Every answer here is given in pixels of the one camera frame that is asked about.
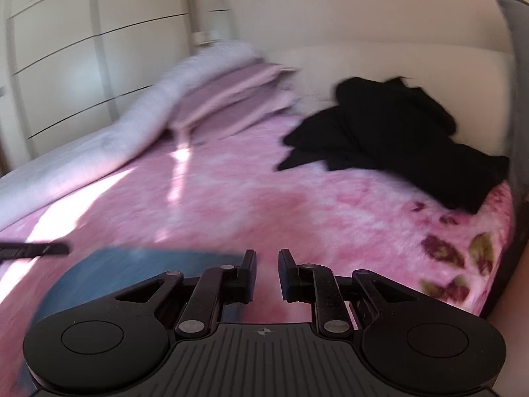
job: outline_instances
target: gray fabric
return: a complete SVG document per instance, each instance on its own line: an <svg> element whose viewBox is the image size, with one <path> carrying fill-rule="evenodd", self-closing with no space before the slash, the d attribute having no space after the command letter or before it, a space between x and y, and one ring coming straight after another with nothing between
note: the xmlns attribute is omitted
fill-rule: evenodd
<svg viewBox="0 0 529 397"><path fill-rule="evenodd" d="M509 26L516 61L510 128L510 183L516 208L529 192L529 3L496 0Z"/></svg>

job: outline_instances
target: white wardrobe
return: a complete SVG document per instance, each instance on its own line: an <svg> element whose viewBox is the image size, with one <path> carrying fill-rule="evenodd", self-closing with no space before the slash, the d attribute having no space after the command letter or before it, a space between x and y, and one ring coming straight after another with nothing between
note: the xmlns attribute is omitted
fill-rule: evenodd
<svg viewBox="0 0 529 397"><path fill-rule="evenodd" d="M11 168L111 124L191 52L186 0L1 0Z"/></svg>

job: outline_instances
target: crosshair logo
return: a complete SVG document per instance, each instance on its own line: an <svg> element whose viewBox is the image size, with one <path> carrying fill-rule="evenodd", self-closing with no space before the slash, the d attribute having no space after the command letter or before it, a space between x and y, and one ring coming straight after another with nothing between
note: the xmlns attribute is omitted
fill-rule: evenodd
<svg viewBox="0 0 529 397"><path fill-rule="evenodd" d="M259 333L260 335L269 335L270 333L273 333L273 331L269 328L260 328L259 330L257 330L257 333Z"/></svg>

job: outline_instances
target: silver screw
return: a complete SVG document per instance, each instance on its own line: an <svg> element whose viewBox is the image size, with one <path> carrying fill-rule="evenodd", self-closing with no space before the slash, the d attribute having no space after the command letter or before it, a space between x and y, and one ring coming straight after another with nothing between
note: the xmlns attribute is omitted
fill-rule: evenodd
<svg viewBox="0 0 529 397"><path fill-rule="evenodd" d="M325 330L329 331L329 333L345 333L350 328L349 324L338 319L325 322L323 327Z"/></svg>
<svg viewBox="0 0 529 397"><path fill-rule="evenodd" d="M184 333L198 333L199 331L204 330L204 323L201 321L195 321L191 319L189 321L182 322L178 328Z"/></svg>

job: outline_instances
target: blue cloth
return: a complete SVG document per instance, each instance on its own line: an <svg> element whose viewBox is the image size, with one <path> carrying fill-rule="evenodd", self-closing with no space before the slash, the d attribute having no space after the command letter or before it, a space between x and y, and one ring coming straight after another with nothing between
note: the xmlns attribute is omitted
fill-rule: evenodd
<svg viewBox="0 0 529 397"><path fill-rule="evenodd" d="M74 265L55 283L44 297L33 323L71 307L95 300L168 270L183 272L184 277L200 276L210 267L223 264L238 266L241 254L218 254L194 251L106 248ZM240 309L227 306L223 319L236 322ZM35 390L27 366L23 366L19 385L31 393Z"/></svg>

